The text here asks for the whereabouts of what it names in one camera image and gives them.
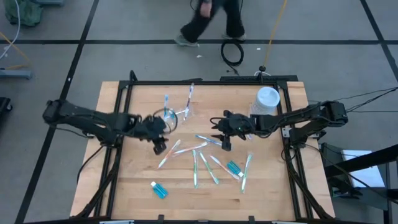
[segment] small blue bottle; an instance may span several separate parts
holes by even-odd
[[[226,166],[228,167],[229,170],[231,170],[232,173],[238,175],[239,177],[243,176],[241,168],[239,168],[238,165],[234,163],[234,161],[230,161],[229,163],[227,163]]]
[[[156,184],[154,181],[152,181],[150,185],[154,189],[154,192],[157,194],[157,196],[159,196],[161,199],[164,199],[169,194],[160,184]]]

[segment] yellow cable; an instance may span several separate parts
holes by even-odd
[[[4,40],[6,40],[9,44],[11,44],[11,46],[14,47],[28,62],[27,65],[13,65],[13,66],[7,67],[6,69],[18,69],[18,68],[28,67],[30,65],[29,57],[27,57],[23,51],[19,50],[19,48],[17,46],[15,46],[2,32],[0,32],[0,35],[4,38]]]
[[[280,11],[279,11],[278,19],[276,20],[275,26],[274,26],[274,28],[273,28],[273,30],[272,30],[271,37],[270,37],[269,43],[268,43],[267,53],[266,53],[266,60],[265,60],[265,62],[264,62],[264,66],[265,66],[265,67],[267,67],[268,56],[269,56],[269,52],[271,51],[272,40],[273,40],[273,38],[274,38],[276,29],[278,28],[280,18],[282,17],[282,15],[283,15],[283,13],[284,13],[286,4],[287,4],[287,0],[284,0],[284,5],[282,6],[282,9],[280,9]]]

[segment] table frame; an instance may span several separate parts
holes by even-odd
[[[118,112],[122,97],[123,97],[123,91],[127,90],[127,95],[126,95],[126,102],[124,104],[124,109],[123,112],[128,113],[129,111],[129,105],[131,101],[131,93],[132,89],[134,86],[137,85],[190,85],[192,82],[195,83],[195,85],[268,85],[272,86],[275,88],[277,91],[282,89],[284,93],[284,98],[285,98],[285,104],[286,104],[286,110],[287,112],[292,111],[292,106],[290,103],[290,96],[289,96],[289,90],[287,87],[287,82],[293,82],[293,81],[298,81],[297,76],[273,76],[273,77],[266,77],[266,76],[258,76],[258,77],[221,77],[220,81],[198,81],[198,80],[185,80],[185,81],[138,81],[134,72],[130,72],[130,80],[128,81],[120,81],[119,86],[118,86],[118,94],[116,95],[116,102],[115,102],[115,107],[114,107],[114,112]],[[279,103],[277,107],[278,114],[282,113],[282,106]],[[284,144],[284,149],[289,147],[289,140],[286,138],[283,138],[283,144]],[[121,140],[120,144],[116,148],[116,155],[114,159],[114,164],[116,166],[116,170],[119,170],[119,165],[120,165],[120,160],[121,160],[121,151],[123,148],[123,139]],[[106,184],[106,178],[107,178],[107,173],[108,173],[108,167],[109,163],[111,161],[111,151],[113,149],[107,148],[106,149],[106,154],[104,158],[104,164],[103,164],[103,170],[101,172],[101,181],[99,183],[100,186],[104,186]],[[291,159],[290,153],[287,153],[285,156],[287,156],[287,160]],[[300,174],[301,180],[304,182],[305,186],[307,186],[307,182],[305,180],[305,172],[304,172],[304,167],[303,167],[303,162],[302,162],[302,157],[300,151],[297,151],[296,155],[296,163],[297,163],[297,170],[298,173]],[[116,183],[118,179],[118,172],[116,171],[115,175],[113,176],[113,179],[111,181],[111,186],[109,190],[109,197],[108,197],[108,202],[107,202],[107,207],[106,207],[106,216],[111,217],[112,215],[112,210],[113,210],[113,204],[114,204],[114,196],[116,192]],[[289,184],[290,184],[290,191],[292,194],[292,203],[294,206],[294,213],[296,219],[301,218],[300,214],[300,207],[299,207],[299,199],[297,195],[297,190],[295,186],[294,180],[289,176]],[[98,203],[96,203],[95,209],[94,209],[94,216],[98,217],[100,215],[101,211],[101,203],[102,202],[102,196],[99,197]],[[306,198],[304,198],[304,205],[305,205],[305,210],[307,214],[307,218],[313,218],[312,214],[312,209],[311,205],[308,202]]]
[[[120,111],[120,106],[123,98],[123,93],[124,91],[127,91],[126,94],[126,99],[124,102],[124,108],[123,112],[128,113],[129,111],[129,105],[131,102],[131,95],[132,95],[132,89],[134,86],[137,85],[191,85],[194,83],[195,85],[259,85],[259,86],[272,86],[274,89],[277,91],[281,90],[282,93],[284,94],[284,100],[285,100],[285,106],[286,106],[286,112],[292,111],[292,105],[290,102],[290,96],[289,96],[289,90],[287,86],[287,82],[297,82],[297,76],[295,75],[289,75],[289,76],[262,76],[259,75],[257,77],[221,77],[219,81],[203,81],[202,79],[194,79],[194,80],[183,80],[183,81],[139,81],[134,74],[133,71],[130,72],[130,79],[127,81],[119,81],[118,85],[118,93],[116,95],[116,101],[115,101],[115,106],[114,106],[114,112],[119,112]],[[278,114],[282,114],[282,105],[281,103],[278,104],[277,106],[277,112]],[[292,163],[292,156],[290,155],[290,143],[288,138],[282,138],[282,142],[284,145],[285,149],[285,158],[286,158],[286,166],[289,169],[289,167],[293,167]],[[51,224],[51,223],[84,223],[84,224],[89,224],[89,223],[100,223],[101,221],[110,221],[111,220],[111,215],[112,215],[112,210],[113,210],[113,205],[114,205],[114,196],[116,193],[116,184],[118,180],[118,170],[119,170],[119,165],[121,161],[121,152],[123,149],[123,137],[121,137],[117,143],[117,145],[114,148],[107,147],[106,149],[106,154],[104,158],[104,164],[103,164],[103,169],[101,171],[101,178],[100,178],[100,183],[99,183],[99,189],[97,192],[94,194],[93,198],[90,200],[88,206],[83,209],[81,213],[78,215],[71,217],[69,220],[54,220],[54,221],[47,221],[47,222],[39,222],[39,223],[46,223],[46,224]],[[108,167],[111,163],[111,155],[112,151],[116,150],[115,156],[114,156],[114,162],[112,165],[112,168],[108,171]],[[298,171],[298,177],[302,181],[302,184],[304,187],[307,187],[307,181],[305,179],[305,171],[303,167],[303,162],[302,162],[302,156],[300,153],[300,150],[297,150],[296,152],[296,168]],[[289,176],[289,185],[290,185],[290,193],[292,194],[292,204],[294,207],[294,215],[296,222],[297,221],[315,221],[318,222],[320,220],[314,220],[313,219],[313,213],[312,213],[312,206],[310,205],[310,202],[306,197],[303,197],[303,202],[305,206],[305,213],[307,216],[303,217],[301,216],[300,212],[300,205],[299,205],[299,196],[297,195],[297,189],[296,189],[296,182],[294,179]],[[103,202],[103,194],[105,190],[107,189],[108,185],[110,184],[110,189],[109,189],[109,197],[108,201],[106,204],[106,215],[101,216],[100,211],[101,211],[101,205]],[[162,214],[159,214],[158,220],[134,220],[130,221],[130,223],[198,223],[199,220],[181,220],[181,221],[173,221],[173,220],[164,220],[165,217]],[[213,224],[219,224],[219,223],[247,223],[249,222],[250,224],[252,223],[272,223],[272,222],[257,222],[255,221],[253,216],[248,217],[248,221],[207,221],[207,223],[213,223]]]

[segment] person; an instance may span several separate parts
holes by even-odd
[[[198,0],[193,19],[181,28],[181,34],[174,41],[181,46],[198,47],[199,36],[205,31],[221,7],[227,15],[226,31],[222,37],[245,41],[246,34],[244,33],[238,0]]]

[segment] green bag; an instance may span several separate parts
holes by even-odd
[[[19,5],[19,15],[21,25],[33,27],[36,26],[41,18],[43,8],[30,0],[17,0]],[[4,0],[4,8],[6,9],[6,17],[12,24],[18,23],[18,13],[15,0]]]

